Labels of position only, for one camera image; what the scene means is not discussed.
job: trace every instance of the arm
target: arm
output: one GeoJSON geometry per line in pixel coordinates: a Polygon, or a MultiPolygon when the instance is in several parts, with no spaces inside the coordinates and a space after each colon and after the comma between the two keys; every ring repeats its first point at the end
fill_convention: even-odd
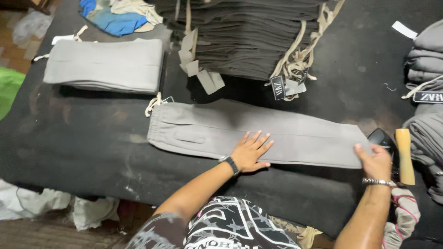
{"type": "MultiPolygon", "coordinates": [[[[274,141],[265,144],[269,134],[259,136],[261,131],[257,132],[248,140],[249,132],[238,142],[231,158],[241,172],[254,172],[258,169],[271,166],[267,162],[257,162],[257,160],[266,153],[274,141]]],[[[176,213],[188,223],[192,216],[205,204],[215,191],[217,191],[226,181],[228,181],[234,172],[229,163],[223,162],[216,167],[204,172],[181,187],[162,205],[159,206],[154,215],[172,212],[176,213]]]]}
{"type": "MultiPolygon", "coordinates": [[[[369,178],[391,180],[391,157],[383,147],[372,144],[372,156],[359,145],[356,145],[354,150],[362,160],[363,169],[369,178]]],[[[389,186],[368,186],[351,220],[338,236],[334,248],[380,249],[390,198],[389,186]]]]}

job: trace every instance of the person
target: person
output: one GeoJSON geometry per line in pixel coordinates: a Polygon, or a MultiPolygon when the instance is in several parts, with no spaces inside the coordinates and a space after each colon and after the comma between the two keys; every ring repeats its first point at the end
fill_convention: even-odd
{"type": "MultiPolygon", "coordinates": [[[[207,200],[236,171],[254,172],[271,166],[257,162],[273,145],[270,134],[261,131],[238,142],[229,160],[221,162],[176,191],[142,226],[128,243],[129,249],[148,248],[299,248],[267,214],[253,203],[236,197],[218,196],[207,200]]],[[[368,178],[390,181],[391,157],[379,145],[372,155],[355,145],[368,178]]],[[[355,213],[335,242],[336,249],[380,249],[388,216],[391,189],[369,185],[355,213]]]]}

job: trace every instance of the green fabric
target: green fabric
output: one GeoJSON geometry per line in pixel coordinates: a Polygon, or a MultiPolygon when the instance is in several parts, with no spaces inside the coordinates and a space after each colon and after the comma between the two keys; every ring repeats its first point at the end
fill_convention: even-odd
{"type": "Polygon", "coordinates": [[[25,76],[15,70],[0,67],[0,120],[11,109],[25,76]]]}

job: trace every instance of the metal bracelet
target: metal bracelet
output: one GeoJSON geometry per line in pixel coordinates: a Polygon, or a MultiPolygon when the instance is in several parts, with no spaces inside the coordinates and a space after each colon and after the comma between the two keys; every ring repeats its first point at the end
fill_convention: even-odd
{"type": "Polygon", "coordinates": [[[372,178],[363,178],[362,181],[365,185],[386,185],[389,187],[392,187],[395,185],[392,181],[385,181],[385,180],[378,180],[378,179],[372,179],[372,178]]]}

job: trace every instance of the black table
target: black table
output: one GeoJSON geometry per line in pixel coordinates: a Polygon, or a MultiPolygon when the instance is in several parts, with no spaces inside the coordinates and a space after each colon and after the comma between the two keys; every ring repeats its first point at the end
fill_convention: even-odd
{"type": "MultiPolygon", "coordinates": [[[[291,102],[274,101],[262,82],[224,77],[226,87],[204,94],[179,67],[170,49],[170,31],[155,30],[113,38],[92,25],[84,41],[115,42],[160,38],[166,49],[164,97],[184,103],[221,97],[358,124],[368,133],[379,126],[391,133],[414,107],[400,99],[403,59],[412,40],[391,28],[400,20],[421,31],[442,18],[443,2],[430,0],[347,1],[315,48],[306,93],[291,102]]],[[[60,3],[38,55],[49,53],[56,35],[75,34],[86,21],[77,1],[60,3]]],[[[156,149],[146,141],[144,110],[153,96],[76,90],[42,83],[46,61],[33,64],[14,105],[0,123],[0,177],[23,187],[47,187],[80,196],[114,196],[159,205],[216,161],[156,149]]],[[[313,166],[279,166],[228,182],[220,194],[248,199],[269,214],[314,226],[337,237],[361,196],[361,171],[313,166]]],[[[422,218],[415,239],[443,241],[443,208],[431,201],[417,175],[422,218]]]]}

